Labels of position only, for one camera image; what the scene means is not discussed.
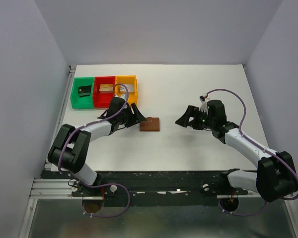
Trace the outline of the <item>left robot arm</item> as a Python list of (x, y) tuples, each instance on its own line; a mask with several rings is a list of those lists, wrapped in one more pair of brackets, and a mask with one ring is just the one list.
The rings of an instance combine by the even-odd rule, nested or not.
[(90, 196), (100, 191), (97, 172), (87, 163), (86, 157), (90, 142), (109, 136), (119, 130), (145, 121), (135, 103), (121, 97), (113, 97), (109, 108), (97, 118), (81, 126), (63, 124), (48, 152), (48, 162), (59, 170), (65, 169), (83, 183), (83, 190)]

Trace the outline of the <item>brown leather card holder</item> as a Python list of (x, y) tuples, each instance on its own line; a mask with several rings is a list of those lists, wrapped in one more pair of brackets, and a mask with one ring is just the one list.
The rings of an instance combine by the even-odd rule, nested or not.
[(140, 131), (160, 131), (160, 119), (148, 117), (145, 121), (140, 123)]

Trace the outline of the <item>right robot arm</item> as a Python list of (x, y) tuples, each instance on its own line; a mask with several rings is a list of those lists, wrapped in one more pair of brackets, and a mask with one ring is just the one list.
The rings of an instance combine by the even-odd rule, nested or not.
[(247, 140), (239, 126), (227, 120), (224, 104), (220, 100), (204, 101), (200, 108), (189, 105), (175, 123), (195, 130), (210, 130), (213, 137), (241, 153), (257, 168), (256, 172), (240, 169), (223, 172), (218, 183), (222, 193), (230, 194), (236, 188), (244, 188), (259, 193), (267, 202), (273, 202), (298, 192), (291, 155)]

